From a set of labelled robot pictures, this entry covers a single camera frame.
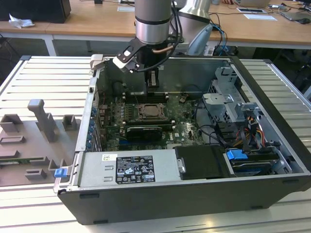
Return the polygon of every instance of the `sticker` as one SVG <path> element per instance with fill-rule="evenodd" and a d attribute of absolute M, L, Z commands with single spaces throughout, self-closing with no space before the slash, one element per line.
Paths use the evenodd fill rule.
<path fill-rule="evenodd" d="M 116 183 L 155 182 L 155 168 L 152 156 L 117 157 Z"/>
<path fill-rule="evenodd" d="M 118 154 L 103 154 L 102 161 L 116 161 Z"/>

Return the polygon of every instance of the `computer case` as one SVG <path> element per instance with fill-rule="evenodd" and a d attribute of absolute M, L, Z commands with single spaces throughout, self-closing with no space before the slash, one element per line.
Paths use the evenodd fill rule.
<path fill-rule="evenodd" d="M 15 18 L 64 23 L 71 11 L 69 0 L 0 0 L 0 20 Z"/>

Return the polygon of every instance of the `paper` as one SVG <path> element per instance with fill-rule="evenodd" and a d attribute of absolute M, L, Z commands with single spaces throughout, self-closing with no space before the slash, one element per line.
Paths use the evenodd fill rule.
<path fill-rule="evenodd" d="M 244 16 L 248 19 L 259 19 L 259 20 L 271 20 L 271 21 L 277 21 L 276 18 L 272 16 L 261 16 L 261 15 L 250 15 L 250 14 L 244 14 Z"/>
<path fill-rule="evenodd" d="M 11 16 L 11 14 L 9 16 L 10 16 L 9 23 L 14 27 L 21 29 L 22 27 L 34 26 L 34 23 L 30 19 L 15 18 L 15 17 Z"/>
<path fill-rule="evenodd" d="M 135 12 L 135 7 L 131 7 L 131 6 L 118 6 L 118 11 L 122 11 L 122 12 Z"/>

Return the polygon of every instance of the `motherboard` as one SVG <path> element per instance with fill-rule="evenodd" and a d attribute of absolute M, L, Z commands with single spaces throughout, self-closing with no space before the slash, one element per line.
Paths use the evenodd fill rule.
<path fill-rule="evenodd" d="M 132 100 L 106 97 L 99 107 L 104 151 L 173 149 L 204 144 L 194 121 L 196 100 L 181 94 Z"/>

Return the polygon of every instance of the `side panel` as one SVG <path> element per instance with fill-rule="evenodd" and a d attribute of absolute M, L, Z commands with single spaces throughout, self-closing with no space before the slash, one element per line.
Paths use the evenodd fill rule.
<path fill-rule="evenodd" d="M 59 192 L 58 197 L 83 225 L 205 215 L 268 208 L 309 177 L 150 188 Z"/>

